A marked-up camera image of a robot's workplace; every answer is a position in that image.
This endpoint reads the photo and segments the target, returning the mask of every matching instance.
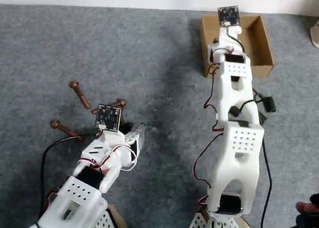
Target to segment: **black connector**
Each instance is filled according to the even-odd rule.
[[[230,109],[229,109],[229,113],[234,116],[234,117],[238,117],[241,113],[240,109],[236,106],[232,106]]]
[[[266,112],[276,112],[276,105],[273,97],[263,97],[262,102]]]

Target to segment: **cardboard box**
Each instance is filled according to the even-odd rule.
[[[274,67],[274,61],[262,18],[258,15],[240,16],[240,26],[242,27],[242,33],[238,35],[238,38],[243,43],[245,52],[251,60],[253,77],[266,78]],[[214,69],[211,67],[208,71],[207,46],[219,37],[219,30],[218,15],[206,15],[202,18],[200,36],[205,77],[212,77],[210,73]]]

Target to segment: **bolt head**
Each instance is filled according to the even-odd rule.
[[[121,103],[121,107],[126,105],[126,101],[124,99],[119,99],[118,101]]]
[[[51,122],[51,127],[53,129],[56,129],[59,125],[60,125],[60,121],[59,120],[54,120],[54,121]]]
[[[78,81],[71,81],[69,86],[70,86],[70,88],[76,88],[79,86],[79,84],[80,83]]]

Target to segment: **gray carpet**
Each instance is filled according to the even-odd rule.
[[[145,122],[148,137],[139,163],[121,173],[105,195],[129,227],[186,228],[205,194],[191,175],[211,139],[212,110],[203,102],[211,81],[202,75],[199,23],[206,12],[58,6],[0,6],[0,227],[31,225],[39,208],[44,149],[64,135],[49,121],[79,133],[95,117],[68,82],[77,79],[92,104],[127,99],[125,117]],[[317,18],[263,15],[276,66],[255,88],[272,95],[265,138],[274,187],[265,227],[294,224],[295,202],[318,192],[319,49],[309,28]],[[198,165],[207,177],[217,141]],[[46,187],[64,183],[85,144],[69,142],[48,155]],[[268,190],[263,156],[251,213],[258,227]]]

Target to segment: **black cable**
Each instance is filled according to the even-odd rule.
[[[215,68],[215,69],[213,70],[213,73],[212,73],[212,80],[211,80],[211,90],[210,90],[210,95],[209,95],[208,99],[206,100],[206,102],[204,103],[204,108],[205,108],[205,109],[206,109],[208,106],[211,106],[211,107],[215,110],[215,112],[216,112],[216,113],[217,113],[217,110],[216,110],[215,106],[214,106],[214,105],[212,105],[212,104],[208,104],[208,102],[210,101],[210,99],[211,99],[211,97],[212,97],[212,95],[213,95],[213,91],[214,91],[214,78],[215,78],[215,71],[216,71],[217,69],[219,69],[219,67],[217,67],[217,68]]]
[[[269,202],[269,198],[270,198],[270,193],[271,193],[271,190],[272,190],[272,187],[273,187],[273,179],[271,177],[271,172],[270,172],[270,168],[269,168],[269,163],[268,163],[266,145],[265,145],[265,139],[264,138],[263,138],[263,143],[262,144],[263,144],[263,153],[264,153],[267,173],[268,173],[268,177],[269,177],[269,189],[268,189],[266,202],[265,202],[265,205],[264,205],[263,215],[262,215],[261,221],[260,221],[260,228],[264,227],[265,214],[266,214],[266,210],[267,210],[267,206],[268,206],[268,202]]]
[[[216,122],[215,122],[214,126],[211,128],[211,130],[212,130],[213,132],[222,132],[222,131],[224,131],[224,128],[216,128],[216,129],[215,129],[215,127],[217,126],[217,124],[218,124],[218,120],[216,120]]]
[[[247,103],[250,103],[250,102],[256,102],[255,101],[255,99],[251,99],[251,100],[248,100],[248,101],[246,101],[246,102],[244,102],[242,105],[241,105],[241,107],[240,107],[240,112],[242,112],[243,111],[243,108],[244,108],[244,106],[247,104]]]
[[[215,49],[214,51],[211,52],[211,59],[210,60],[211,60],[212,64],[218,64],[218,65],[220,64],[220,63],[214,63],[214,52],[217,51],[217,50],[221,50],[221,49],[224,49],[224,50],[226,50],[229,53],[232,52],[232,51],[230,51],[229,49],[227,49],[225,47],[219,47],[219,48]]]
[[[234,40],[234,41],[238,42],[238,43],[239,43],[239,45],[241,46],[241,48],[243,49],[243,53],[244,53],[244,52],[245,52],[244,45],[243,45],[243,44],[241,43],[241,41],[239,41],[238,39],[236,39],[236,38],[234,38],[234,37],[230,36],[230,35],[229,35],[229,33],[228,33],[228,29],[229,29],[229,27],[227,27],[227,29],[226,29],[226,31],[227,31],[227,36],[228,36],[228,37],[230,37],[232,40]]]
[[[41,228],[41,226],[39,226],[38,222],[35,222],[34,224],[35,224],[35,226],[36,226],[37,228]]]
[[[42,155],[42,161],[41,161],[41,170],[40,170],[40,194],[41,194],[41,198],[40,198],[40,211],[39,211],[39,216],[38,219],[41,218],[42,214],[43,214],[43,207],[44,207],[44,200],[45,200],[45,187],[44,187],[44,166],[45,166],[45,159],[46,159],[46,155],[47,153],[56,145],[58,145],[61,142],[65,142],[68,140],[72,140],[72,139],[76,139],[76,138],[80,138],[80,137],[86,137],[86,136],[95,136],[95,134],[85,134],[85,135],[79,135],[79,136],[74,136],[74,137],[66,137],[63,138],[61,140],[58,140],[54,143],[52,143],[50,146],[48,146]]]
[[[256,93],[257,95],[259,94],[259,92],[257,92],[254,88],[253,88],[253,92]]]

